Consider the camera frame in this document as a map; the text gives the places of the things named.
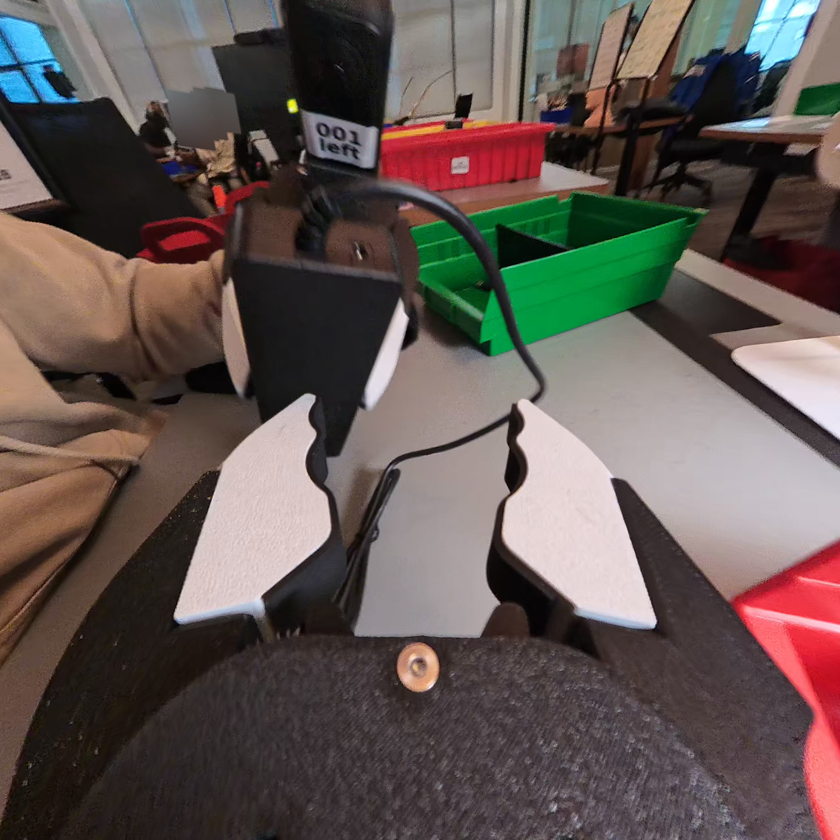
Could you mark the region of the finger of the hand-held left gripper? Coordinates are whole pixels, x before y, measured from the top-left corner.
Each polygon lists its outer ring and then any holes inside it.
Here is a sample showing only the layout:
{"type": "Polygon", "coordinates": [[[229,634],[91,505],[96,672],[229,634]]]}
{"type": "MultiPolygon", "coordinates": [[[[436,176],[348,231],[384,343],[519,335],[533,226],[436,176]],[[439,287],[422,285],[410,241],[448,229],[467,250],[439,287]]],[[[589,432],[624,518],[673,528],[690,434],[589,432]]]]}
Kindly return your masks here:
{"type": "Polygon", "coordinates": [[[234,390],[239,397],[247,397],[251,366],[232,279],[226,281],[222,292],[222,341],[224,360],[234,390]]]}
{"type": "Polygon", "coordinates": [[[364,387],[361,407],[365,411],[375,408],[390,384],[403,350],[409,324],[410,318],[406,313],[405,304],[399,299],[364,387]]]}

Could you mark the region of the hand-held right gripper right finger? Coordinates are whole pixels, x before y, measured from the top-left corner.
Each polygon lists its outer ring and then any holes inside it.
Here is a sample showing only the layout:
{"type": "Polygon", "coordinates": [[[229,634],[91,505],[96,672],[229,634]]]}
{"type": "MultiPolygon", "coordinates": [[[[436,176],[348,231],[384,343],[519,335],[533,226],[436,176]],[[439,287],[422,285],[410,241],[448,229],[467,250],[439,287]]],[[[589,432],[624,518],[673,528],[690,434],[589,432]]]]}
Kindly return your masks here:
{"type": "Polygon", "coordinates": [[[508,494],[497,510],[487,582],[532,628],[560,606],[576,618],[655,629],[657,617],[613,475],[572,432],[527,400],[507,433],[508,494]]]}

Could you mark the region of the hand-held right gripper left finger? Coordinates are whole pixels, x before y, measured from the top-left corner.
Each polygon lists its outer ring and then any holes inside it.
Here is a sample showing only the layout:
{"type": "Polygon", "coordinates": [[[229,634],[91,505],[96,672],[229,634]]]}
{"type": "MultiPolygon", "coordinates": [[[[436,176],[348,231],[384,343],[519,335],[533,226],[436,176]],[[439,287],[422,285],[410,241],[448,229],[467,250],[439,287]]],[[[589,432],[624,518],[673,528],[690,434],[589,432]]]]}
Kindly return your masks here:
{"type": "Polygon", "coordinates": [[[313,606],[333,599],[347,558],[324,438],[321,402],[306,394],[225,459],[175,605],[177,625],[233,616],[303,625],[313,606]]]}

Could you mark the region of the green plastic bin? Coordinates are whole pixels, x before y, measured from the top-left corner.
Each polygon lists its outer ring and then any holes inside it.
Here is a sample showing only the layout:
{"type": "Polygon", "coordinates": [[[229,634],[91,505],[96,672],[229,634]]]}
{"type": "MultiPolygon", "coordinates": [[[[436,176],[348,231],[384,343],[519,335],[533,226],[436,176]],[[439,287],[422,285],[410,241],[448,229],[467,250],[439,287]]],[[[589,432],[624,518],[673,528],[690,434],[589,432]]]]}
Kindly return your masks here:
{"type": "Polygon", "coordinates": [[[796,117],[836,115],[840,109],[840,83],[804,87],[794,105],[796,117]]]}
{"type": "MultiPolygon", "coordinates": [[[[497,257],[496,225],[546,238],[568,253],[501,269],[526,344],[656,301],[707,214],[705,208],[593,192],[546,196],[473,213],[497,257]]],[[[513,349],[478,258],[446,222],[414,226],[427,309],[489,356],[513,349]]]]}

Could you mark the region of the red plastic bin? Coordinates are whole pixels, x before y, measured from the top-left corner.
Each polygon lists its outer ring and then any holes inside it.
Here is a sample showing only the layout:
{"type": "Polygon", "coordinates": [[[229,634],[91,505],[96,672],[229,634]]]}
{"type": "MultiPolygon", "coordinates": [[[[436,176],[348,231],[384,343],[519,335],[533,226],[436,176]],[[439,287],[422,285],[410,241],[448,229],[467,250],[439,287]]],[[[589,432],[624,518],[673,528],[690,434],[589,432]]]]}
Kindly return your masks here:
{"type": "Polygon", "coordinates": [[[803,768],[825,839],[839,838],[839,543],[737,595],[731,605],[813,713],[803,768]]]}

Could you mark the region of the person's left forearm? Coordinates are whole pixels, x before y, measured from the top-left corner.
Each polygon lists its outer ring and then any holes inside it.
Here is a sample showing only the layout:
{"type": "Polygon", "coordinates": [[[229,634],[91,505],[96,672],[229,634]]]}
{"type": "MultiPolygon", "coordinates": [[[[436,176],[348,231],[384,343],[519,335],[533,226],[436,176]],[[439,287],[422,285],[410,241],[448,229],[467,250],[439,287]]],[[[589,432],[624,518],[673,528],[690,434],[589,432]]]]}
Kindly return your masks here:
{"type": "Polygon", "coordinates": [[[155,264],[4,213],[2,366],[148,382],[220,362],[223,285],[223,251],[155,264]]]}

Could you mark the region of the black display board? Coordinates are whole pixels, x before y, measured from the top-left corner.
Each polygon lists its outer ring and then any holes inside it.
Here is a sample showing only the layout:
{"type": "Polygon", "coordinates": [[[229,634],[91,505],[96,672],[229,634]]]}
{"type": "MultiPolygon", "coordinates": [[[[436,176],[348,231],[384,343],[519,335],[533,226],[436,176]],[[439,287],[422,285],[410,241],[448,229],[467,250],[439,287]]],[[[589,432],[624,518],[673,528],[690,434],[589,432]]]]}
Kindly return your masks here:
{"type": "Polygon", "coordinates": [[[289,101],[297,96],[287,31],[239,33],[230,45],[212,47],[224,89],[236,99],[240,135],[262,133],[282,164],[298,159],[301,126],[289,101]]]}

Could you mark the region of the red bin yellow label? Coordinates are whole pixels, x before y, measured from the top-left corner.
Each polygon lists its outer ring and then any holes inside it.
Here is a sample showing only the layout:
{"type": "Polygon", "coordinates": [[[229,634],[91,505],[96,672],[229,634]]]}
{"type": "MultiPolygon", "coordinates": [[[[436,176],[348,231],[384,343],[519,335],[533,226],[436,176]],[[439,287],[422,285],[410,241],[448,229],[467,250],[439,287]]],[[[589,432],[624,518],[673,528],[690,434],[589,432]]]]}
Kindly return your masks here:
{"type": "Polygon", "coordinates": [[[539,177],[552,131],[544,122],[477,120],[390,128],[381,137],[380,175],[431,192],[527,181],[539,177]]]}

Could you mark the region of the black bin divider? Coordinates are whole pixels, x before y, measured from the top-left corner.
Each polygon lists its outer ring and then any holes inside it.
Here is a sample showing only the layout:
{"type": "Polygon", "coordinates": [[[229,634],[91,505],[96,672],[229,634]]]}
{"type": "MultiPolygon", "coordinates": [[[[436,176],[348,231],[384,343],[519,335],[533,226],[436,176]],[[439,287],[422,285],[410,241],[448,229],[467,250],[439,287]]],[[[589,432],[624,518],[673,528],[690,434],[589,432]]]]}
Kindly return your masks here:
{"type": "Polygon", "coordinates": [[[571,251],[566,245],[497,224],[497,262],[501,269],[524,265],[571,251]]]}

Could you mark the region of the black board panel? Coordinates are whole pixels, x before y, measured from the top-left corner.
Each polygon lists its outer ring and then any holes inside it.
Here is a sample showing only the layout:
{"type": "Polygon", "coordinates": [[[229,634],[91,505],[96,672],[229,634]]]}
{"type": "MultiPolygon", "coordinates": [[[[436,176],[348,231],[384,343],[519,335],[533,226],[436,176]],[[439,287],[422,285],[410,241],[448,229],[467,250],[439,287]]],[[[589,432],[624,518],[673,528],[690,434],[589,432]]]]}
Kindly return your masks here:
{"type": "Polygon", "coordinates": [[[8,212],[16,217],[124,257],[143,249],[145,225],[199,217],[108,98],[22,104],[2,97],[2,125],[48,192],[11,205],[8,212]]]}

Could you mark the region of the person's beige hoodie torso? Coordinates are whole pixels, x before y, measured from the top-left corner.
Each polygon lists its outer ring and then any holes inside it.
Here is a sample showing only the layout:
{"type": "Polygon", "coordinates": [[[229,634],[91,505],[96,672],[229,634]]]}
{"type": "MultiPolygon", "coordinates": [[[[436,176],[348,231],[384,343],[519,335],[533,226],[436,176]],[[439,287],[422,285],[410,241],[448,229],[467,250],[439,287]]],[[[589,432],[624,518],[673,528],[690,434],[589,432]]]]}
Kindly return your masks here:
{"type": "Polygon", "coordinates": [[[157,410],[68,402],[2,326],[1,661],[165,425],[157,410]]]}

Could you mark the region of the wooden notice board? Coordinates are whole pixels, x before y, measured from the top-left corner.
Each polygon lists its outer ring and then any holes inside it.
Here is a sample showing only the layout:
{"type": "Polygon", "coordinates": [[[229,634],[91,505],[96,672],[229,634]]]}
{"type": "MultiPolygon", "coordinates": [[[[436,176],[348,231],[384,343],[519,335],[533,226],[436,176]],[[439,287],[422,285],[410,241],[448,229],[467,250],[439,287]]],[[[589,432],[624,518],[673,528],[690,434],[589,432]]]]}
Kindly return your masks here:
{"type": "Polygon", "coordinates": [[[601,90],[613,83],[623,54],[634,3],[626,3],[607,15],[597,42],[588,90],[601,90]]]}
{"type": "Polygon", "coordinates": [[[655,78],[693,5],[693,1],[651,2],[616,79],[655,78]]]}

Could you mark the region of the framed black-white marker sign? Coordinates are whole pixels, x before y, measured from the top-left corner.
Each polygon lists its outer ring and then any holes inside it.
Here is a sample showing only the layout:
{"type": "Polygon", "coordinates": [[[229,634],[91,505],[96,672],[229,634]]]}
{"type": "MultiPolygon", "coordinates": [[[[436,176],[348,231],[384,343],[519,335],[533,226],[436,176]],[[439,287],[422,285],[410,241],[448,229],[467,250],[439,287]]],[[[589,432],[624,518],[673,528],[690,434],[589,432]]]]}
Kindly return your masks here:
{"type": "Polygon", "coordinates": [[[33,213],[48,208],[53,201],[48,187],[1,123],[1,211],[33,213]]]}

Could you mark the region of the red handled crate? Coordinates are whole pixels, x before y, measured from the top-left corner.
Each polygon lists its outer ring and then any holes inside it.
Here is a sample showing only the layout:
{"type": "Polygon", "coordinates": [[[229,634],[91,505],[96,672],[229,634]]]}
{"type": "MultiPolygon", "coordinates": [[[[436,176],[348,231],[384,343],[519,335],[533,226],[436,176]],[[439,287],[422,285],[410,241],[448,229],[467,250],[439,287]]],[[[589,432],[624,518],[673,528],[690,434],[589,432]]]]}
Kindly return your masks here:
{"type": "Polygon", "coordinates": [[[213,185],[212,195],[217,215],[232,214],[239,203],[251,197],[255,192],[267,189],[269,185],[269,181],[257,181],[231,190],[227,190],[221,184],[213,185]]]}
{"type": "Polygon", "coordinates": [[[177,217],[144,225],[138,257],[155,264],[193,265],[223,250],[228,217],[177,217]]]}

